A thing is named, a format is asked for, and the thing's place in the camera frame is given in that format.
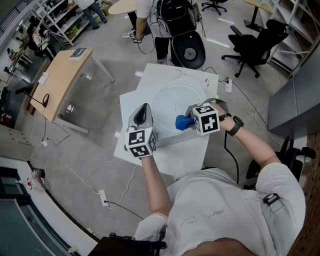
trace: white shoe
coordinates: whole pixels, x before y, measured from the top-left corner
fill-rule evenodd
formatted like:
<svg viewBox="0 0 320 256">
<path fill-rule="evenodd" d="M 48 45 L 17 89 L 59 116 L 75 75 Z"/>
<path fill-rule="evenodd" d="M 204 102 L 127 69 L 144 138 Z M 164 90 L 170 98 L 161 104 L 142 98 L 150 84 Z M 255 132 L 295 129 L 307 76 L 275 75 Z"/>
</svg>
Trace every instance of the white shoe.
<svg viewBox="0 0 320 256">
<path fill-rule="evenodd" d="M 159 63 L 159 64 L 162 64 L 162 63 L 165 63 L 166 59 L 167 59 L 167 56 L 165 56 L 162 59 L 157 59 L 156 62 Z"/>
</svg>

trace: chair armrest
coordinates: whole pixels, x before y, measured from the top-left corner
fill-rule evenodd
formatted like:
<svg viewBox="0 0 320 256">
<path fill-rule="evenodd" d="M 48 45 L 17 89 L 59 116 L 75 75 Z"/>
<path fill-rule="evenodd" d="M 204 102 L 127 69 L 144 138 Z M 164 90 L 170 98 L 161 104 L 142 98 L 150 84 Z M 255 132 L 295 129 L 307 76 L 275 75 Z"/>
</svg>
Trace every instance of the chair armrest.
<svg viewBox="0 0 320 256">
<path fill-rule="evenodd" d="M 238 36 L 238 37 L 243 37 L 244 35 L 239 31 L 239 29 L 237 29 L 235 26 L 230 26 L 230 28 L 232 29 L 232 31 Z"/>
</svg>

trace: black pants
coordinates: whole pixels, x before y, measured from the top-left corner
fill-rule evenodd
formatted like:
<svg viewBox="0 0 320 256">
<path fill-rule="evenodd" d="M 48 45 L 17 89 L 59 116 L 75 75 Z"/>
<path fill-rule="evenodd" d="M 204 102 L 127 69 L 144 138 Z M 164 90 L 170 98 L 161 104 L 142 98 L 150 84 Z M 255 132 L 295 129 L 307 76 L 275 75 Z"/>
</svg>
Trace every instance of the black pants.
<svg viewBox="0 0 320 256">
<path fill-rule="evenodd" d="M 156 58 L 161 60 L 168 55 L 168 46 L 170 43 L 171 61 L 176 67 L 182 67 L 172 47 L 171 40 L 172 37 L 156 37 L 154 39 Z"/>
<path fill-rule="evenodd" d="M 48 46 L 42 50 L 43 54 L 49 58 L 50 61 L 54 60 L 54 57 L 57 55 L 55 48 L 49 43 Z"/>
</svg>

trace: metal shelving unit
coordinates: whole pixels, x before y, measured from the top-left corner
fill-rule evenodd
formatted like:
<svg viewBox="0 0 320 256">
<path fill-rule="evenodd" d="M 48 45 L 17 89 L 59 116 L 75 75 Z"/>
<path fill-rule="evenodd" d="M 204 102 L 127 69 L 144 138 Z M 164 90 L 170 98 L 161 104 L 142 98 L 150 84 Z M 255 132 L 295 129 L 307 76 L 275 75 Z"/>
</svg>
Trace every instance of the metal shelving unit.
<svg viewBox="0 0 320 256">
<path fill-rule="evenodd" d="M 263 1 L 272 11 L 272 14 L 259 9 L 263 26 L 269 19 L 275 19 L 289 25 L 287 30 L 289 36 L 271 50 L 268 61 L 272 61 L 288 71 L 290 75 L 297 72 L 304 60 L 310 55 L 320 39 L 320 22 L 314 16 L 308 6 L 308 0 L 290 0 L 290 7 L 283 5 L 279 0 Z M 310 27 L 305 27 L 301 17 L 306 13 L 313 20 L 316 37 L 312 37 Z"/>
<path fill-rule="evenodd" d="M 54 7 L 47 6 L 47 9 L 45 9 L 45 7 L 43 6 L 47 2 L 47 0 L 40 1 L 37 3 L 37 6 L 40 10 L 40 12 L 37 12 L 37 14 L 40 18 L 46 16 L 47 19 L 50 20 L 50 24 L 48 25 L 50 32 L 57 36 L 62 42 L 62 44 L 74 46 L 73 40 L 75 40 L 75 38 L 80 34 L 80 32 L 88 26 L 89 21 L 82 20 L 81 22 L 79 22 L 79 19 L 83 17 L 84 13 L 81 10 L 77 13 L 77 4 L 74 4 L 72 7 L 70 7 L 64 13 L 61 13 L 59 16 L 54 17 L 54 10 L 58 10 L 58 8 L 63 7 L 63 3 L 65 3 L 66 1 L 68 0 L 61 0 Z M 76 14 L 70 16 L 71 11 L 74 11 Z M 70 30 L 75 23 L 79 23 L 82 26 L 78 28 L 78 31 L 75 33 L 74 37 L 69 38 L 67 35 L 67 31 Z"/>
</svg>

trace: white t-shirt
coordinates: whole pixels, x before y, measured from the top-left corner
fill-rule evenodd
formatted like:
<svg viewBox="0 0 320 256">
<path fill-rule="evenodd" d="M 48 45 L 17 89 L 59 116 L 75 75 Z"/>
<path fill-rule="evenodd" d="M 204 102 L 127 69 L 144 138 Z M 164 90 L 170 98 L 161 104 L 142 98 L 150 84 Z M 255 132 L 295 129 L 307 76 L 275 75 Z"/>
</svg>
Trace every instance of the white t-shirt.
<svg viewBox="0 0 320 256">
<path fill-rule="evenodd" d="M 43 43 L 44 41 L 46 41 L 44 38 L 42 38 L 39 34 L 34 34 L 32 36 L 33 41 L 35 42 L 36 46 L 39 47 L 39 45 L 41 43 Z M 45 42 L 42 46 L 41 46 L 41 50 L 43 51 L 44 49 L 46 49 L 48 46 L 48 43 Z"/>
<path fill-rule="evenodd" d="M 68 0 L 68 3 L 71 4 L 75 2 L 81 10 L 87 9 L 90 5 L 92 5 L 95 0 Z"/>
<path fill-rule="evenodd" d="M 286 210 L 297 236 L 305 219 L 305 196 L 294 175 L 281 163 L 264 167 L 255 187 L 256 191 L 243 190 L 217 168 L 190 174 L 168 188 L 173 202 L 169 217 L 150 215 L 140 222 L 135 238 L 157 241 L 161 228 L 167 225 L 163 240 L 167 249 L 160 251 L 162 256 L 181 256 L 203 242 L 221 238 L 235 239 L 257 256 L 275 256 L 262 199 L 277 193 L 288 200 Z"/>
<path fill-rule="evenodd" d="M 197 0 L 188 0 L 195 5 Z M 158 0 L 136 0 L 136 15 L 139 18 L 148 18 L 148 24 L 155 38 L 170 38 L 171 35 L 157 23 Z"/>
</svg>

